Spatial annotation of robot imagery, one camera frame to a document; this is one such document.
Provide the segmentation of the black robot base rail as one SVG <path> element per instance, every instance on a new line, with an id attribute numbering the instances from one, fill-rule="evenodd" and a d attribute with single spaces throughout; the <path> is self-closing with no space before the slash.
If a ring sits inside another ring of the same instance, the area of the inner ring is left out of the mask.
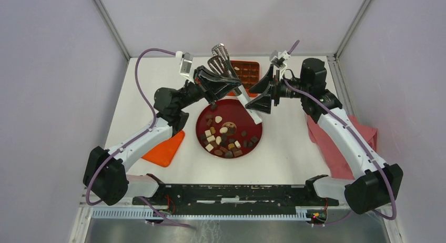
<path id="1" fill-rule="evenodd" d="M 147 201 L 173 215 L 294 215 L 296 207 L 338 206 L 312 194 L 305 185 L 166 184 Z"/>

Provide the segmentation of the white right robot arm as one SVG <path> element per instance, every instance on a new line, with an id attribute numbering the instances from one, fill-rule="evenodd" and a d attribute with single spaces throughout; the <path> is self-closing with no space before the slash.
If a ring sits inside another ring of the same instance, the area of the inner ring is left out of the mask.
<path id="1" fill-rule="evenodd" d="M 396 198 L 403 178 L 398 164 L 390 165 L 360 135 L 342 103 L 326 88 L 323 61 L 307 58 L 300 76 L 285 78 L 284 59 L 273 60 L 266 75 L 249 91 L 257 97 L 246 108 L 269 114 L 281 98 L 298 98 L 304 112 L 330 137 L 352 171 L 353 179 L 327 175 L 306 181 L 304 199 L 317 205 L 324 198 L 346 202 L 356 214 L 373 211 L 387 220 L 397 216 Z"/>

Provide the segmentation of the metal tongs with white handle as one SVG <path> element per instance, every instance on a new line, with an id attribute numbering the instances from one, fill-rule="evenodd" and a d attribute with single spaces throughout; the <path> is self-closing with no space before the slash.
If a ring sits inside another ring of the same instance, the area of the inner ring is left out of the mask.
<path id="1" fill-rule="evenodd" d="M 241 79 L 236 74 L 235 69 L 233 68 L 229 53 L 223 43 L 219 43 L 215 45 L 211 52 L 213 57 L 208 59 L 207 64 L 210 67 L 211 71 L 223 78 L 230 78 L 233 80 L 237 80 L 241 83 Z M 232 90 L 235 96 L 238 98 L 239 102 L 242 104 L 246 112 L 249 114 L 251 119 L 254 121 L 256 125 L 262 123 L 262 118 L 253 110 L 247 109 L 246 104 L 248 104 L 251 99 L 248 96 L 243 84 L 238 86 L 237 88 Z"/>

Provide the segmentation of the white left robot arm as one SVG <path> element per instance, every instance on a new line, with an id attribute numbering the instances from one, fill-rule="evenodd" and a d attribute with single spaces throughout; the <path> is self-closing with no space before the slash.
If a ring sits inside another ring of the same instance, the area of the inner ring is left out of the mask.
<path id="1" fill-rule="evenodd" d="M 97 146 L 90 152 L 83 177 L 86 203 L 94 206 L 104 202 L 111 206 L 119 202 L 130 186 L 126 175 L 129 168 L 185 127 L 189 114 L 184 108 L 203 98 L 209 104 L 215 103 L 240 85 L 237 78 L 217 76 L 199 66 L 182 88 L 157 89 L 152 108 L 158 112 L 147 126 L 118 145 L 109 149 Z"/>

